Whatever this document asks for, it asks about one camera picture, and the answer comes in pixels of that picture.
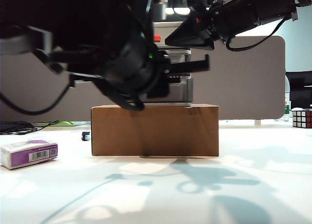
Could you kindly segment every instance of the gray partition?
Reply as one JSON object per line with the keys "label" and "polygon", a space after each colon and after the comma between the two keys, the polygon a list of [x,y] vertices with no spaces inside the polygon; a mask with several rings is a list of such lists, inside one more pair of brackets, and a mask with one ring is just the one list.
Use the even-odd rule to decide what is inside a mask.
{"label": "gray partition", "polygon": [[[252,44],[261,37],[239,37],[235,44]],[[221,119],[272,119],[283,114],[285,44],[272,37],[246,52],[229,52],[215,43],[213,52],[193,50],[192,60],[209,53],[211,71],[193,74],[195,103],[220,105]],[[68,82],[68,74],[53,74],[32,54],[3,56],[1,92],[18,106],[39,110],[49,106]],[[112,102],[90,82],[78,83],[46,114],[27,116],[0,103],[1,121],[88,121],[90,107]]]}
{"label": "gray partition", "polygon": [[[233,45],[255,44],[263,37],[237,37]],[[192,60],[207,51],[192,50]],[[277,119],[284,114],[285,42],[273,36],[258,47],[231,52],[219,43],[209,52],[211,70],[192,74],[194,103],[219,105],[220,119]]]}

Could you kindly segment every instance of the purple label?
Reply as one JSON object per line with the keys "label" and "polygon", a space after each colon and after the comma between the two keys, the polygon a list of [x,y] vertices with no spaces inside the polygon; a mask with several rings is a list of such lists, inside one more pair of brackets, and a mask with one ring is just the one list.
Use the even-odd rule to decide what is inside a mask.
{"label": "purple label", "polygon": [[50,145],[45,147],[32,148],[22,152],[11,154],[11,166],[18,166],[30,162],[49,159],[58,156],[58,145]]}

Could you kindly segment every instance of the rubik's cube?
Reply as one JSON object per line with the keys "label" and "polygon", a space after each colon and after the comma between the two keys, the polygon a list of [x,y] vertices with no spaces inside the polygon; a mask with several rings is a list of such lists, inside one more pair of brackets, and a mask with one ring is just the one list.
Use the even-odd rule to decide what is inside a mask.
{"label": "rubik's cube", "polygon": [[300,128],[312,128],[312,109],[293,111],[292,125]]}

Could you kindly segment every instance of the black cable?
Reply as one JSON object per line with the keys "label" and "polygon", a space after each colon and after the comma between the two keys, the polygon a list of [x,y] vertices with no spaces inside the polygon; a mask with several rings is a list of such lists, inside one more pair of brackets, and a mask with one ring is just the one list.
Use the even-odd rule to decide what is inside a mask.
{"label": "black cable", "polygon": [[26,135],[29,133],[40,131],[48,126],[52,126],[58,124],[59,121],[54,122],[0,122],[1,132],[0,135]]}
{"label": "black cable", "polygon": [[281,27],[281,25],[286,21],[288,20],[290,17],[289,15],[286,15],[283,20],[281,20],[279,22],[279,24],[276,26],[276,28],[273,30],[273,32],[268,35],[267,37],[265,37],[263,40],[261,40],[260,42],[254,44],[254,45],[251,45],[251,46],[246,46],[246,47],[230,47],[230,42],[231,40],[235,37],[235,35],[231,35],[229,37],[229,39],[226,41],[226,48],[230,51],[233,51],[233,52],[241,52],[241,51],[246,51],[246,50],[249,50],[249,49],[252,49],[256,46],[258,46],[259,44],[263,43],[265,40],[267,40],[269,37],[271,37],[276,31],[278,31],[278,29]]}
{"label": "black cable", "polygon": [[186,18],[188,15],[184,15],[184,14],[180,14],[175,10],[175,6],[176,6],[176,0],[172,0],[172,10],[174,11],[175,14],[179,15],[180,17],[184,17]]}
{"label": "black cable", "polygon": [[42,109],[42,110],[38,110],[38,111],[29,111],[29,110],[25,110],[25,109],[18,107],[16,104],[12,103],[8,98],[6,98],[1,92],[0,92],[0,100],[2,100],[4,103],[6,103],[7,106],[9,106],[10,108],[14,109],[15,111],[19,113],[26,114],[26,115],[40,115],[53,109],[61,101],[61,99],[64,97],[64,95],[69,90],[69,88],[70,88],[70,84],[68,84],[64,88],[60,96],[49,107]]}

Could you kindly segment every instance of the white wall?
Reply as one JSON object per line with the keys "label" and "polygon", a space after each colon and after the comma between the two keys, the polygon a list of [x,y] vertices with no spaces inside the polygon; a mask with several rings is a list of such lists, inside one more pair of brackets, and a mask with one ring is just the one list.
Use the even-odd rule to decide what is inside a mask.
{"label": "white wall", "polygon": [[[288,20],[275,35],[283,37],[286,43],[286,71],[312,70],[312,6],[298,8],[299,20]],[[242,33],[244,36],[269,35],[278,22],[259,26]]]}

